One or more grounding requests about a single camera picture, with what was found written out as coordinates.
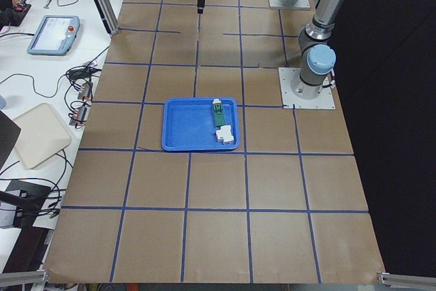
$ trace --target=table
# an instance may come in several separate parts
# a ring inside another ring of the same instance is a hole
[[[75,0],[59,0],[59,3],[65,4],[73,1]],[[122,1],[123,0],[110,0],[114,13],[117,16]],[[93,0],[79,0],[76,4],[67,7],[58,7],[55,4],[55,0],[53,0],[50,7],[44,9],[46,2],[47,0],[28,0],[28,3],[32,5],[31,10],[23,20],[21,26],[12,27],[9,32],[34,33],[44,15],[77,15],[80,18],[81,26],[72,49],[64,57],[31,56],[26,53],[31,37],[17,36],[1,38],[0,80],[16,73],[29,74],[35,78],[35,88],[38,92],[44,95],[52,95],[56,90],[58,78],[69,68],[82,65],[82,63],[90,61],[93,57],[97,56],[109,45],[110,36],[104,29]],[[105,56],[106,53],[97,60],[98,67],[102,67]],[[69,83],[67,79],[64,78],[59,85],[57,95],[51,99],[46,99],[34,94],[30,78],[15,76],[0,85],[0,94],[2,94],[7,101],[7,106],[2,111],[13,119],[26,112],[28,109],[46,102],[53,106],[63,119],[65,125],[67,125],[69,122],[69,118],[67,117],[68,110],[63,101],[63,96],[68,86]],[[77,97],[77,93],[72,91],[67,95],[67,98],[71,101],[73,101],[75,97]],[[72,143],[65,149],[65,152],[68,160],[74,163],[83,130],[69,127],[69,131],[72,135]],[[13,151],[4,167],[7,167],[17,160],[19,160],[19,158],[15,151]],[[61,175],[62,170],[63,159],[52,157],[33,170],[28,170],[21,164],[15,165],[5,172],[2,178],[43,177],[56,181]],[[66,175],[59,183],[60,188],[67,187],[70,174],[71,171],[68,169]],[[0,188],[4,190],[7,184],[8,182],[1,181]],[[55,228],[56,222],[57,218],[48,219],[46,217],[38,217],[34,226]],[[20,230],[17,228],[0,230],[0,239],[2,240],[0,246],[0,271],[3,270],[9,258],[19,232]]]
[[[124,0],[44,268],[53,282],[374,283],[383,262],[340,102],[281,107],[313,12]],[[241,144],[167,153],[164,102],[233,97]]]

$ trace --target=power adapter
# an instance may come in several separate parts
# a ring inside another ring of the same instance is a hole
[[[86,68],[76,68],[74,70],[70,70],[67,73],[67,77],[70,80],[78,80],[80,78],[90,78],[93,74],[100,72],[101,69],[94,67],[86,67]]]

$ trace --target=black background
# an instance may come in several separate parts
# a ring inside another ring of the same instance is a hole
[[[346,0],[329,44],[386,272],[436,277],[436,0]]]

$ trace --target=metal base plate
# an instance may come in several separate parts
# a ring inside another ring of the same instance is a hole
[[[296,74],[300,73],[297,67],[280,67],[280,89],[283,108],[293,109],[335,109],[332,90],[330,88],[322,89],[321,94],[314,100],[305,100],[297,97],[291,90],[291,81]]]
[[[282,0],[269,0],[271,8],[287,8],[291,10],[310,10],[309,0],[297,0],[296,2],[283,2]]]

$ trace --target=connector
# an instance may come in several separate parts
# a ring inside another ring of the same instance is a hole
[[[67,77],[69,80],[78,80],[79,78],[90,78],[93,74],[100,72],[101,69],[94,67],[76,68],[69,70]]]
[[[92,100],[92,96],[93,96],[93,83],[92,82],[83,83],[80,88],[77,99]]]
[[[223,104],[219,99],[214,99],[212,102],[213,106],[213,121],[216,127],[225,125]]]
[[[233,143],[234,137],[232,135],[232,126],[223,125],[217,131],[215,131],[218,141],[222,141],[223,144]]]
[[[71,126],[80,127],[85,124],[87,117],[88,108],[86,106],[79,107],[74,110],[71,119],[69,120],[69,124]]]

